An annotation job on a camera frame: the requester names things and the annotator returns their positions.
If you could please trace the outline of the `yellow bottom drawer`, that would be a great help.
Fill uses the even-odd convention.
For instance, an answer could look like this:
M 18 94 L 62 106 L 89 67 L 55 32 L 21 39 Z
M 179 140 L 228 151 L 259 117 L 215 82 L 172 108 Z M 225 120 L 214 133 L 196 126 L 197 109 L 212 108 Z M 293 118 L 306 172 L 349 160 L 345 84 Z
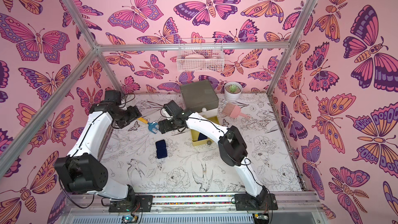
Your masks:
M 220 138 L 223 136 L 220 125 L 212 122 L 211 120 L 205 119 L 200 115 L 189 117 L 187 125 L 191 130 L 193 146 L 211 145 L 212 143 L 217 144 Z M 208 137 L 208 139 L 198 141 L 199 133 L 204 134 Z

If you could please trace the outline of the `small navy brooch box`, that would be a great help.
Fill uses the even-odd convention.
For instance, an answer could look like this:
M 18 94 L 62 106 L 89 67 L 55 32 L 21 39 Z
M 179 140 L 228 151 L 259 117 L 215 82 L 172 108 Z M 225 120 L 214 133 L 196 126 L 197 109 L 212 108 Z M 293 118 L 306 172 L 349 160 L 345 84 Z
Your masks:
M 207 140 L 208 139 L 208 137 L 207 136 L 205 136 L 204 134 L 202 134 L 202 133 L 199 133 L 199 136 L 198 136 L 198 141 L 202 141 L 202 140 Z

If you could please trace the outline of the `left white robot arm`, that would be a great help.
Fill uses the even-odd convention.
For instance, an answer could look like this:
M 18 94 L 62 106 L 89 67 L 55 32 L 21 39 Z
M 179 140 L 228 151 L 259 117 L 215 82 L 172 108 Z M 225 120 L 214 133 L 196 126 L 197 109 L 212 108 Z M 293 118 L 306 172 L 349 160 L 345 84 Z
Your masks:
M 104 100 L 89 108 L 87 123 L 77 143 L 54 164 L 65 192 L 98 195 L 114 201 L 133 197 L 133 188 L 112 179 L 101 163 L 113 130 L 123 129 L 142 116 L 136 106 L 122 104 L 122 92 L 108 90 Z

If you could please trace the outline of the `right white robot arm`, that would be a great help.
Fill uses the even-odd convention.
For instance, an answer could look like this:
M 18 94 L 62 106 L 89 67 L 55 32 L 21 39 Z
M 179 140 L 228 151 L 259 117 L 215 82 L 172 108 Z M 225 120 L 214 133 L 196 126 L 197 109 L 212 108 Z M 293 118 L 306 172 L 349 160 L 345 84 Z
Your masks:
M 165 118 L 158 123 L 162 134 L 184 128 L 204 134 L 217 143 L 221 159 L 235 169 L 246 194 L 257 201 L 267 197 L 269 190 L 258 182 L 248 158 L 247 145 L 237 127 L 215 124 L 197 112 L 182 109 L 175 101 L 163 105 L 161 116 Z

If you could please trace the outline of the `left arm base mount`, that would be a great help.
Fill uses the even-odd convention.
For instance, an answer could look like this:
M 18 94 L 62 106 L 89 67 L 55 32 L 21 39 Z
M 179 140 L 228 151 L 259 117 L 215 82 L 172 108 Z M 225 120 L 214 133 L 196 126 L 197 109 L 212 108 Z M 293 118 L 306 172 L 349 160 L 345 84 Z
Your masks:
M 125 200 L 111 201 L 108 211 L 110 213 L 150 212 L 153 203 L 153 195 L 129 196 Z

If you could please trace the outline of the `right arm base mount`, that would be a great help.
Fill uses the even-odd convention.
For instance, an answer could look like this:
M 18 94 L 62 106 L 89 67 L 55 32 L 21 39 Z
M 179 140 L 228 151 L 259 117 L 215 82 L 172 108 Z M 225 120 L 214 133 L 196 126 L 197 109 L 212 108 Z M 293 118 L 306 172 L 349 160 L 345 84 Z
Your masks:
M 264 193 L 253 197 L 247 193 L 235 194 L 231 200 L 237 211 L 276 211 L 277 201 L 274 194 Z

